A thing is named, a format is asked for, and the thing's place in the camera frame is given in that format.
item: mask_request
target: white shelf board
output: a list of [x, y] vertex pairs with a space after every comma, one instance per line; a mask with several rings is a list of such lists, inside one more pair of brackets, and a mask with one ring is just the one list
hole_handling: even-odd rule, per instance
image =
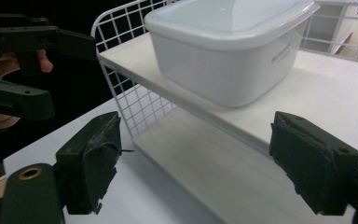
[[134, 144], [223, 223], [351, 223], [315, 215], [273, 160], [182, 108], [133, 138]]
[[358, 63], [300, 51], [289, 75], [253, 103], [227, 108], [185, 90], [158, 70], [149, 34], [99, 55], [107, 65], [264, 153], [276, 111], [296, 114], [358, 149]]

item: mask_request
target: black background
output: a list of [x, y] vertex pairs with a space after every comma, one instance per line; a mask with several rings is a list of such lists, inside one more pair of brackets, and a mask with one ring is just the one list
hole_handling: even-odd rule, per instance
[[[46, 17], [51, 25], [61, 29], [90, 34], [93, 22], [101, 13], [130, 1], [1, 0], [0, 13], [20, 13], [31, 18]], [[47, 54], [54, 64], [52, 72], [37, 77], [22, 77], [20, 72], [16, 72], [5, 77], [5, 80], [50, 91], [56, 116], [43, 121], [21, 119], [0, 133], [0, 162], [112, 98], [97, 61], [63, 56], [54, 49], [48, 50]]]

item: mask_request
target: lower shelf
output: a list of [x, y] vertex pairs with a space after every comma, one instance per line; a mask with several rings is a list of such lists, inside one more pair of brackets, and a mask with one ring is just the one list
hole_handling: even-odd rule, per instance
[[351, 223], [316, 216], [274, 161], [175, 108], [135, 145], [226, 223]]

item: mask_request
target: white plastic container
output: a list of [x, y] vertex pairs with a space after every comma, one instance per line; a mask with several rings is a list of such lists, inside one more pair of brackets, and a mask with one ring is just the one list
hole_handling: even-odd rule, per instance
[[161, 73], [219, 105], [246, 105], [292, 68], [310, 0], [182, 0], [145, 17]]

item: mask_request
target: brass screw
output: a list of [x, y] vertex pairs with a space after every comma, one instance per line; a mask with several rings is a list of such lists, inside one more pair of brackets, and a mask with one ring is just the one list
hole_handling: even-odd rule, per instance
[[33, 166], [33, 167], [30, 167], [30, 168], [22, 171], [19, 174], [19, 179], [20, 180], [30, 180], [30, 179], [34, 179], [35, 177], [39, 176], [40, 174], [42, 174], [42, 168], [40, 168], [40, 166]]

